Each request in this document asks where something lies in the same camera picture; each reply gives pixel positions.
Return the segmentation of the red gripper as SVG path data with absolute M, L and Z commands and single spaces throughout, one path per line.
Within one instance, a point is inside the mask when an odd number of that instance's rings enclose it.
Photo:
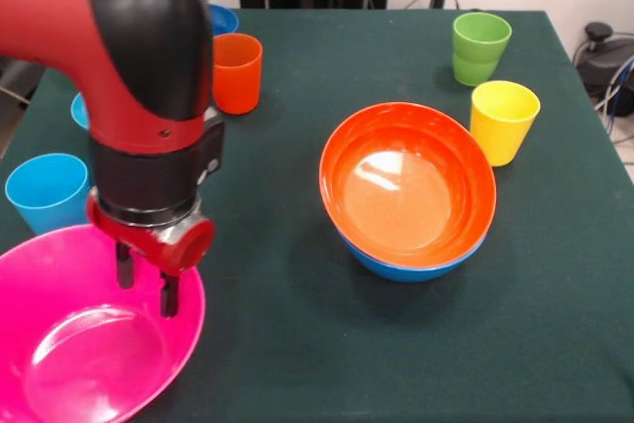
M 139 226 L 122 223 L 110 217 L 99 204 L 96 187 L 87 198 L 90 222 L 116 242 L 117 281 L 122 289 L 134 285 L 134 260 L 131 250 L 145 257 L 160 271 L 160 314 L 173 318 L 178 313 L 179 277 L 197 266 L 209 250 L 215 225 L 201 212 L 201 198 L 195 197 L 192 208 L 173 224 Z

